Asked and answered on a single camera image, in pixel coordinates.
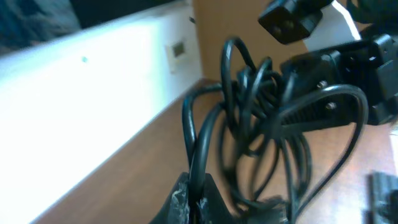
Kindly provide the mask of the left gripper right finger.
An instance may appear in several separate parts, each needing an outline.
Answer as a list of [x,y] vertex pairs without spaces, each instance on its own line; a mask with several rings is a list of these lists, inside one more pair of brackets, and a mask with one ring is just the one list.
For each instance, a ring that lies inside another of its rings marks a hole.
[[210,174],[205,175],[202,198],[196,203],[197,219],[200,224],[234,224],[223,198]]

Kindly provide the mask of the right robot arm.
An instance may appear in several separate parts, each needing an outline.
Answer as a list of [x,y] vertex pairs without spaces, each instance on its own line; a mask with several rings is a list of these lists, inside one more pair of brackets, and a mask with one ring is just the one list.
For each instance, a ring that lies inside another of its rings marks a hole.
[[287,133],[397,119],[396,1],[272,1],[259,23],[307,52],[281,66]]

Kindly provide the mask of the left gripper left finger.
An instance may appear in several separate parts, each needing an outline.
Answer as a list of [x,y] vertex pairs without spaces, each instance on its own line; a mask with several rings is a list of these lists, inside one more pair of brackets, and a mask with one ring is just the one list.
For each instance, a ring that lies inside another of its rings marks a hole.
[[188,173],[182,172],[180,174],[165,203],[157,215],[149,222],[150,224],[190,223],[188,178]]

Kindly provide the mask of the black USB cable thin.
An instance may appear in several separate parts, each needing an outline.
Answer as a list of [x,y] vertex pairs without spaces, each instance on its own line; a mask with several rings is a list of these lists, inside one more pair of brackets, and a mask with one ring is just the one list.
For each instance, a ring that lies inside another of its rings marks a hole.
[[221,172],[235,213],[246,218],[283,207],[286,222],[330,223],[333,212],[355,212],[359,199],[334,188],[367,123],[364,92],[332,85],[298,97],[286,88],[266,108],[260,85],[242,96],[224,88],[223,128],[234,146]]

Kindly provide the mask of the black USB cable thick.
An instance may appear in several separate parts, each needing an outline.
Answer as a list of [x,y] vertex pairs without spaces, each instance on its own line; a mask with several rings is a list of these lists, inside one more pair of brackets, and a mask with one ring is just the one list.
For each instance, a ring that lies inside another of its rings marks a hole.
[[[271,58],[265,58],[260,66],[255,66],[244,42],[233,37],[228,39],[221,53],[221,83],[203,88],[188,95],[182,108],[182,126],[190,165],[189,195],[197,202],[204,192],[205,169],[211,135],[219,114],[224,111],[225,119],[220,131],[231,131],[235,140],[233,165],[220,165],[222,174],[229,184],[229,193],[235,207],[245,205],[248,209],[267,208],[266,203],[258,202],[262,191],[272,178],[282,158],[287,177],[287,218],[295,223],[303,205],[299,200],[307,191],[311,179],[312,158],[307,140],[303,134],[278,137],[275,129],[282,124],[276,117],[277,109],[293,97],[295,78],[284,80],[272,69]],[[208,114],[201,130],[195,130],[193,103],[196,97],[220,91],[224,100]],[[274,160],[270,172],[262,185],[251,189],[251,197],[245,198],[238,187],[236,169],[241,156],[264,157],[267,145],[275,142]]]

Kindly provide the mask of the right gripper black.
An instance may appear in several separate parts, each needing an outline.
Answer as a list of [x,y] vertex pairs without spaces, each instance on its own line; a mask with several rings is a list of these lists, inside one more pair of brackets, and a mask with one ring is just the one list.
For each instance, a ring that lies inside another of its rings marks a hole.
[[397,119],[397,42],[388,34],[321,49],[283,63],[286,96],[273,116],[278,133]]

